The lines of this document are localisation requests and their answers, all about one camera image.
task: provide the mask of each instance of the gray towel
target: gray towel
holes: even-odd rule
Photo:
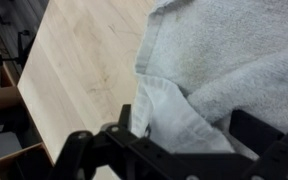
[[[288,132],[288,0],[159,0],[135,69],[137,136],[149,129],[170,152],[253,156],[228,120],[242,109]]]

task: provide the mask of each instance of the folded cloth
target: folded cloth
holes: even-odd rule
[[[230,113],[288,132],[288,0],[158,0],[135,70],[134,134],[253,156],[227,133]]]

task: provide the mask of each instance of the towel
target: towel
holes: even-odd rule
[[[256,158],[228,133],[230,114],[288,132],[288,0],[157,0],[135,71],[135,135]]]

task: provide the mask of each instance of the light wooden table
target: light wooden table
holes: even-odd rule
[[[96,134],[133,102],[153,1],[50,0],[18,87],[53,161],[71,132]]]

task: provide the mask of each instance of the floor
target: floor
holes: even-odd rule
[[[30,35],[22,39],[23,46],[36,35],[48,0],[0,0],[0,13],[10,25],[0,24],[0,35],[12,58],[17,54],[17,33],[29,30]]]

